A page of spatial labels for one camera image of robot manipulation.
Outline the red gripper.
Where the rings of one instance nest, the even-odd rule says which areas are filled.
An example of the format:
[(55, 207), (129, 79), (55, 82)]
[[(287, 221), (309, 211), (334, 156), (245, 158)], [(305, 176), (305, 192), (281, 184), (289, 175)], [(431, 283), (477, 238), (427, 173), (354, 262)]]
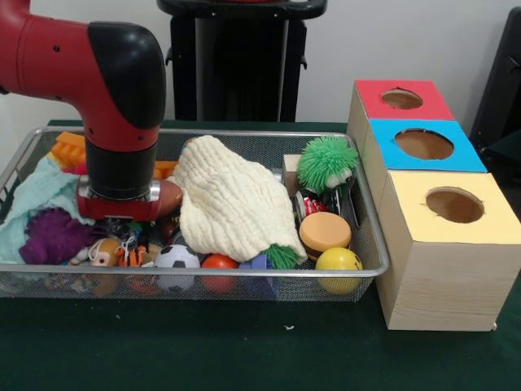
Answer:
[(105, 219), (108, 237), (124, 237), (124, 221), (118, 218), (131, 219), (140, 224), (137, 235), (137, 250), (150, 253), (151, 224), (159, 215), (160, 202), (145, 200), (107, 200), (77, 196), (77, 205), (82, 217)]

